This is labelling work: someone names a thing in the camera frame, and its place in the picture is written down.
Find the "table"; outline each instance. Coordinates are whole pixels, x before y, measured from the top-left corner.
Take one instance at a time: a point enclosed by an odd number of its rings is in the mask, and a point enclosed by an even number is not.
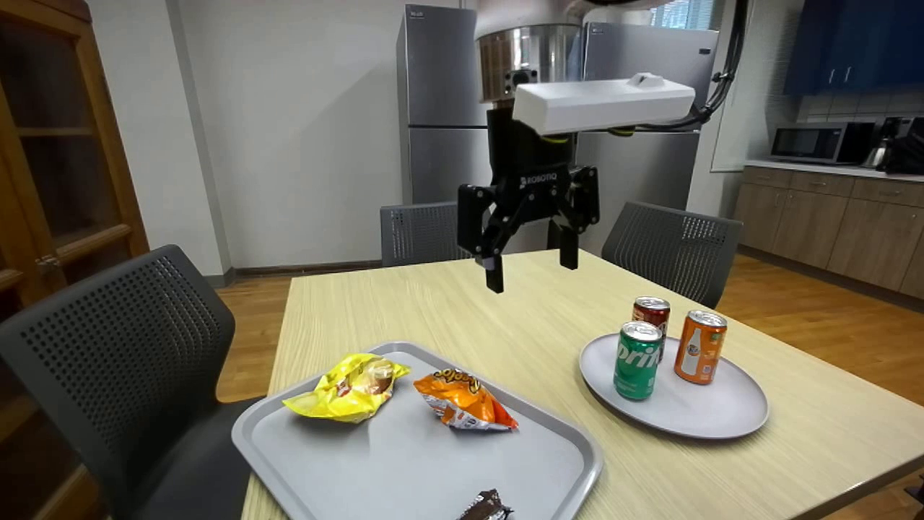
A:
[[[411,342],[580,426],[600,481],[580,518],[814,518],[924,466],[924,409],[727,322],[724,359],[758,378],[772,423],[736,443],[690,443],[633,426],[577,372],[580,349],[631,322],[638,296],[693,300],[580,253],[505,255],[505,292],[470,260],[296,277],[272,388],[307,383],[348,352]],[[254,481],[244,518],[281,518]]]

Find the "refrigerator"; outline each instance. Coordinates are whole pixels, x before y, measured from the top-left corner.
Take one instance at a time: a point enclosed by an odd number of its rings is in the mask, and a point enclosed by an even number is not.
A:
[[[456,189],[488,185],[488,123],[470,10],[404,6],[398,34],[402,195],[408,205],[452,202]],[[657,73],[695,89],[710,86],[716,32],[593,24],[586,79]],[[576,166],[600,172],[600,224],[580,247],[600,253],[626,199],[685,208],[700,134],[580,134]],[[542,248],[545,224],[522,227],[505,253]]]

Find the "gray chair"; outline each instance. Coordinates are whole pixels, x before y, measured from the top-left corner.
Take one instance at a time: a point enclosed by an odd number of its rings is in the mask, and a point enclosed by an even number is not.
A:
[[[690,300],[716,306],[739,232],[742,224],[736,219],[626,202],[600,258]]]
[[[98,481],[114,518],[241,518],[249,466],[215,388],[233,316],[176,248],[0,323],[0,359]]]
[[[378,218],[384,267],[469,258],[456,240],[456,202],[388,205]]]

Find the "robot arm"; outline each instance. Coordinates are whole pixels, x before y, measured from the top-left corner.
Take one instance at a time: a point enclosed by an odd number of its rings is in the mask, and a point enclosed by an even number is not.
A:
[[[476,40],[488,107],[492,185],[459,189],[459,247],[503,292],[503,248],[522,224],[548,219],[560,267],[577,268],[577,237],[596,227],[599,172],[576,166],[577,134],[674,131],[708,123],[733,79],[747,0],[736,0],[727,69],[708,107],[659,75],[580,82],[584,14],[599,6],[654,10],[671,0],[480,0]]]

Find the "chip bag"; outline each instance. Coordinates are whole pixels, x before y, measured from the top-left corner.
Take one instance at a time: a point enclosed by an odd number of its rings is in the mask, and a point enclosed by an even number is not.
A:
[[[482,383],[459,370],[439,370],[413,384],[441,426],[456,432],[516,432],[516,420]]]
[[[352,352],[337,362],[313,393],[284,400],[284,404],[296,417],[363,423],[378,414],[378,409],[394,397],[397,383],[404,377],[404,364],[372,352]]]

